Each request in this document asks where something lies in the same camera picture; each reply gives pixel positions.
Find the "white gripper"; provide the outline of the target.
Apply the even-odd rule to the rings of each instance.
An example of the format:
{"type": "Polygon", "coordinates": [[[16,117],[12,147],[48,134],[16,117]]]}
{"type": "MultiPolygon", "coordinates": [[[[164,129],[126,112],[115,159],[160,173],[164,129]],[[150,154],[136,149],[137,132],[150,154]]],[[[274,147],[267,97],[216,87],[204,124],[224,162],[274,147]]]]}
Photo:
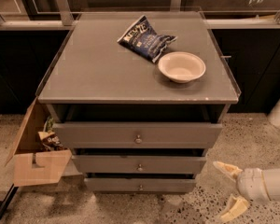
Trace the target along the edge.
{"type": "Polygon", "coordinates": [[[242,170],[235,165],[222,161],[214,161],[213,165],[230,180],[236,181],[236,188],[243,196],[230,196],[225,209],[219,216],[222,222],[232,221],[243,214],[249,207],[249,201],[268,202],[268,194],[260,168],[242,170]]]}

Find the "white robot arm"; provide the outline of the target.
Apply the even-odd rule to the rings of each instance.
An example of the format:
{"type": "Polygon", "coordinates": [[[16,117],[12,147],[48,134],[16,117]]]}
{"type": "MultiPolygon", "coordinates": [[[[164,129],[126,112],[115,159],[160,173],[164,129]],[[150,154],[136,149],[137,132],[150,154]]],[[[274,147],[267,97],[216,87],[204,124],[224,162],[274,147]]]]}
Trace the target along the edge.
{"type": "Polygon", "coordinates": [[[229,222],[243,214],[250,201],[267,203],[280,202],[280,168],[261,170],[246,168],[244,170],[232,164],[214,161],[213,165],[235,183],[239,196],[231,195],[219,219],[229,222]]]}

